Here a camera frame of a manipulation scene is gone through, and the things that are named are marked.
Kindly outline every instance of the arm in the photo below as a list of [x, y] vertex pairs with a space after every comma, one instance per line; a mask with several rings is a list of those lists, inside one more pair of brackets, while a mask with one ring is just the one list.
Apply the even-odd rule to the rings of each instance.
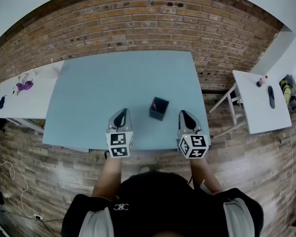
[[211, 171], [207, 161], [203, 159], [191, 159], [190, 160], [193, 184], [197, 189], [205, 180], [204, 184], [214, 195], [222, 192], [222, 187]]
[[121, 183], [122, 158], [108, 157], [92, 196], [113, 201]]

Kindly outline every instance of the light blue table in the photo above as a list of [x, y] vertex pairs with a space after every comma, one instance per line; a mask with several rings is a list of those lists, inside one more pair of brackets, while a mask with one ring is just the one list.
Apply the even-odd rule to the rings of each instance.
[[[163, 121], [148, 115], [155, 96], [170, 102]], [[64, 62], [49, 103], [43, 143], [105, 150], [108, 120], [122, 108], [130, 110], [134, 150], [176, 148], [181, 110], [200, 120], [210, 140], [191, 53], [132, 51]]]

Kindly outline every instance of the brick wall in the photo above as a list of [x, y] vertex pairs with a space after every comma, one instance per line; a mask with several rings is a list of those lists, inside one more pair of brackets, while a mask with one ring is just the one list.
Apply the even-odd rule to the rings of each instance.
[[203, 89], [250, 71], [283, 24], [246, 0], [53, 0], [0, 38], [0, 82], [51, 62], [104, 52], [192, 52]]

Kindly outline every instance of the logo on shirt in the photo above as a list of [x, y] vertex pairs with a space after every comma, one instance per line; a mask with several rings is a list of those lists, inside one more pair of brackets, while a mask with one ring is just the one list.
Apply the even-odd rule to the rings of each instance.
[[113, 209], [115, 211], [122, 211], [122, 210], [128, 211], [128, 207], [126, 208], [126, 206], [129, 206], [129, 204], [127, 204], [127, 203], [120, 203], [120, 204], [114, 205], [114, 208]]

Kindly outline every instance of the white cable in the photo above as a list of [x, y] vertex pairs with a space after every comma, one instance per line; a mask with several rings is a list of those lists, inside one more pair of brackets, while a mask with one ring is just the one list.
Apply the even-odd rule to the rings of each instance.
[[10, 163], [10, 164], [11, 164], [11, 167], [10, 167], [10, 169], [9, 169], [9, 173], [10, 173], [10, 177], [11, 177], [12, 180], [14, 180], [14, 178], [15, 178], [15, 170], [14, 170], [13, 165], [17, 165], [17, 166], [19, 166], [19, 169], [20, 169], [20, 171], [21, 171], [21, 173], [22, 173], [22, 175], [23, 175], [23, 177], [24, 177], [24, 181], [25, 181], [25, 184], [26, 184], [26, 190], [23, 190], [23, 189], [22, 189], [22, 194], [21, 194], [21, 196], [20, 196], [20, 198], [21, 198], [22, 208], [23, 208], [23, 210], [25, 211], [26, 216], [28, 216], [29, 218], [35, 217], [35, 215], [29, 216], [28, 213], [26, 212], [26, 210], [24, 209], [24, 206], [23, 206], [22, 196], [23, 196], [24, 192], [27, 192], [27, 191], [29, 190], [29, 186], [28, 186], [28, 183], [26, 182], [25, 175], [24, 175], [23, 171], [21, 170], [20, 165], [19, 165], [19, 164], [16, 164], [16, 163], [11, 163], [11, 162], [9, 162], [9, 161], [6, 160], [4, 163], [0, 163], [0, 166], [5, 165], [6, 163]]
[[291, 149], [292, 149], [292, 178], [291, 178], [290, 192], [288, 193], [288, 198], [287, 198], [286, 217], [285, 217], [285, 223], [284, 223], [284, 224], [286, 224], [286, 221], [287, 221], [288, 204], [289, 204], [289, 202], [290, 202], [290, 197], [291, 197], [291, 191], [292, 191], [292, 185], [293, 185], [293, 173], [294, 173], [294, 151], [293, 151], [293, 144], [292, 144], [291, 129], [290, 129], [290, 142], [291, 142]]

